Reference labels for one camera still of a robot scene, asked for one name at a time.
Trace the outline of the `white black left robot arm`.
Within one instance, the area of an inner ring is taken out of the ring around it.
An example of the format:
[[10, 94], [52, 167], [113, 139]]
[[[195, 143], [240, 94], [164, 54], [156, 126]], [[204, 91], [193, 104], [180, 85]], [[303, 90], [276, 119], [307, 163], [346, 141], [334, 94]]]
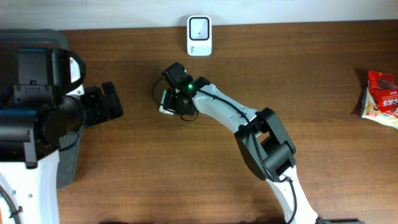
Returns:
[[21, 48], [17, 65], [17, 83], [1, 96], [1, 222], [58, 223], [57, 189], [75, 173], [61, 168], [61, 154], [124, 111], [113, 83], [83, 87], [75, 52]]

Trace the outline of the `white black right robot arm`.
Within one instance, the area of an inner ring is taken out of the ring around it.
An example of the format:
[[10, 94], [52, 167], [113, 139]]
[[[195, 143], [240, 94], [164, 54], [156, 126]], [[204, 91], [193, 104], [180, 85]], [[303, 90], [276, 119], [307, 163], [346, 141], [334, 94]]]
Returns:
[[193, 78], [178, 62], [162, 72], [162, 79], [170, 86], [162, 97], [163, 109], [180, 116], [202, 113], [229, 129], [249, 170], [269, 184], [286, 223], [320, 222], [299, 182], [296, 147], [273, 110], [234, 101], [206, 78]]

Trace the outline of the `teal tissue pack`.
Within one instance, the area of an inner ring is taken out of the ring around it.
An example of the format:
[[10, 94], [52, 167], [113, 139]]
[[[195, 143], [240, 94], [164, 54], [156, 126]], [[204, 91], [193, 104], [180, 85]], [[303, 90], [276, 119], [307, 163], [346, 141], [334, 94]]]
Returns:
[[160, 102], [160, 106], [159, 106], [159, 111], [161, 112], [161, 113], [164, 113], [164, 114], [169, 114], [169, 115], [174, 115], [175, 114], [175, 111], [174, 110], [171, 110], [171, 109], [169, 109], [167, 106], [166, 106], [166, 97], [168, 96], [168, 91], [167, 90], [164, 90], [164, 92], [163, 92], [163, 95], [162, 95], [162, 99], [161, 99], [161, 102]]

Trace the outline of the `red Hacks candy bag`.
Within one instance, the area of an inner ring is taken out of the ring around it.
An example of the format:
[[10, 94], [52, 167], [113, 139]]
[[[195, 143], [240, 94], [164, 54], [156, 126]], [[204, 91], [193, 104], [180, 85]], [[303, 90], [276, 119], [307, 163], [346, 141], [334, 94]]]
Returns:
[[368, 82], [369, 92], [382, 113], [397, 108], [397, 84], [392, 74], [369, 70]]

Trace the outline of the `yellow snack bag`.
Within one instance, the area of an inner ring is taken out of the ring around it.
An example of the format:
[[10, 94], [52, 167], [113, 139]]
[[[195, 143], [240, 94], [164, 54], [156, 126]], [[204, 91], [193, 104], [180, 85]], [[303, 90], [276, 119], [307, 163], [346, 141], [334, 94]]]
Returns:
[[385, 113], [380, 111], [368, 88], [365, 88], [364, 91], [359, 117], [397, 129], [397, 108], [386, 111]]

